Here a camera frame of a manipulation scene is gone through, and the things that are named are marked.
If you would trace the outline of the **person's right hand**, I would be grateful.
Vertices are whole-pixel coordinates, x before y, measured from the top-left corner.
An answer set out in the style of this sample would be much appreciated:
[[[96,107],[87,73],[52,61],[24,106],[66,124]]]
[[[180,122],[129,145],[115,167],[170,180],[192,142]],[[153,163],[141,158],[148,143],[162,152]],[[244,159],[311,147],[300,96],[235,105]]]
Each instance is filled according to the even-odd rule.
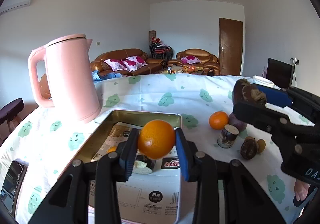
[[[310,188],[310,184],[300,180],[296,180],[295,186],[294,186],[296,200],[304,201],[307,198],[309,188]]]

